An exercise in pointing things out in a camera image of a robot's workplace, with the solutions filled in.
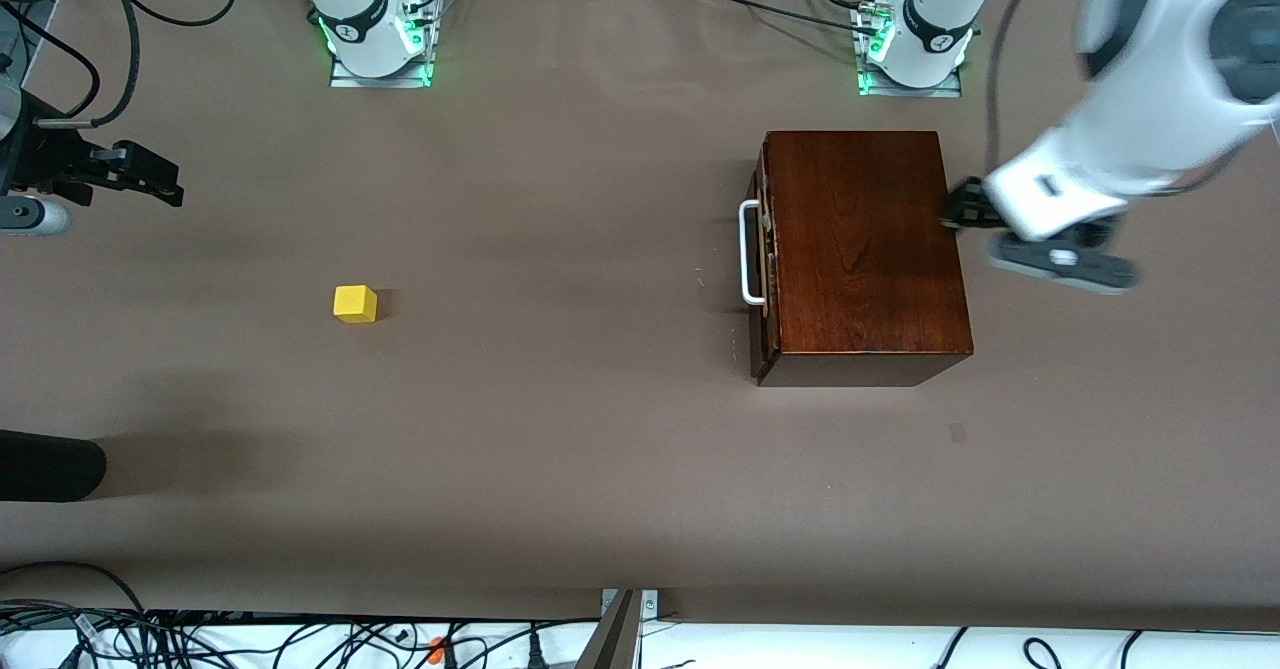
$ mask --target brown wooden box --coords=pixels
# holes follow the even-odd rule
[[[973,354],[946,191],[933,132],[765,136],[740,212],[760,386],[914,386]]]

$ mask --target metal handle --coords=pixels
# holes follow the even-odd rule
[[[737,256],[742,265],[742,301],[746,301],[750,306],[764,306],[763,295],[751,294],[751,283],[749,281],[746,265],[746,210],[759,207],[759,200],[746,200],[744,203],[737,205]]]

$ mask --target yellow cube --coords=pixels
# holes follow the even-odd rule
[[[366,285],[338,287],[333,292],[333,315],[347,324],[369,324],[378,319],[378,295]]]

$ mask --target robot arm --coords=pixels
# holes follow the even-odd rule
[[[941,84],[964,60],[982,3],[986,0],[890,0],[893,36],[872,60],[897,84],[915,90]]]
[[[950,226],[1006,226],[1002,269],[1119,294],[1137,269],[1107,256],[1120,214],[1175,194],[1280,110],[1280,0],[1087,0],[1087,98],[1030,147],[954,192]]]
[[[425,50],[424,0],[311,0],[334,58],[353,75],[397,73]]]
[[[353,75],[389,75],[425,50],[424,0],[312,3],[330,51]],[[9,194],[12,189],[37,189],[87,207],[91,185],[101,185],[141,191],[180,207],[183,189],[174,162],[132,141],[118,141],[111,148],[91,145],[79,133],[84,127],[96,125],[69,122],[0,72],[0,235],[51,235],[70,225],[67,209],[55,201]]]

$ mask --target brown table surface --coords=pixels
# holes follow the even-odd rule
[[[1006,157],[1082,96],[1076,4],[1024,4]],[[92,137],[177,160],[186,207],[100,191],[68,235],[4,242],[0,422],[105,437],[113,476],[0,507],[3,560],[99,562],[170,608],[589,614],[634,585],[699,620],[1280,624],[1270,136],[1133,212],[1132,294],[965,235],[972,359],[762,390],[735,210],[764,133],[937,130],[950,180],[980,173],[989,36],[965,98],[861,98],[846,35],[721,0],[461,0],[430,90],[329,90],[303,13],[141,17],[137,96]],[[106,107],[116,0],[52,29]],[[44,50],[29,87],[83,84]],[[335,321],[342,283],[385,317]],[[4,595],[55,592],[119,601]]]

